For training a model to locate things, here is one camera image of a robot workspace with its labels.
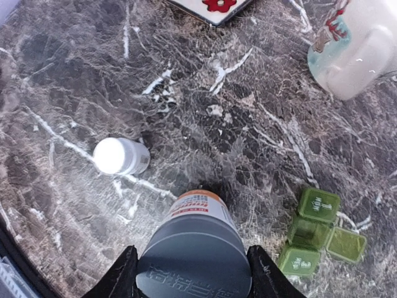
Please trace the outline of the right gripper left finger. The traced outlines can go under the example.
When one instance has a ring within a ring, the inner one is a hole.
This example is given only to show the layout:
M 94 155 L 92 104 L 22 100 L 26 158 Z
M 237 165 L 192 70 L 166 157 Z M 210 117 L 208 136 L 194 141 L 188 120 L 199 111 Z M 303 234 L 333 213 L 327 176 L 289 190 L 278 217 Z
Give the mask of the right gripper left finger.
M 138 297 L 136 286 L 138 254 L 134 246 L 127 246 L 100 281 L 83 298 Z

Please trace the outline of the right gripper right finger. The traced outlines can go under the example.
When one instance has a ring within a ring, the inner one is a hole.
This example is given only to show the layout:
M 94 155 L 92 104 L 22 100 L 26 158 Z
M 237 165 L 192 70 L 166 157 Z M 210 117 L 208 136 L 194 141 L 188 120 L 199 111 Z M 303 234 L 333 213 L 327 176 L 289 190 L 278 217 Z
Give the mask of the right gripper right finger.
M 250 246 L 247 258 L 252 273 L 248 297 L 305 298 L 272 261 L 260 245 Z

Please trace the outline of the orange pill bottle grey cap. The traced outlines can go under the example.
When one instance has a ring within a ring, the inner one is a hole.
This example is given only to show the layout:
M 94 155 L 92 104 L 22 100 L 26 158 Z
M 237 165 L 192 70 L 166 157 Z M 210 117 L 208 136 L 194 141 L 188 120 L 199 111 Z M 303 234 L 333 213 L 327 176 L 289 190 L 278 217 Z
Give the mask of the orange pill bottle grey cap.
M 203 189 L 181 195 L 138 261 L 143 297 L 247 297 L 252 274 L 223 200 Z

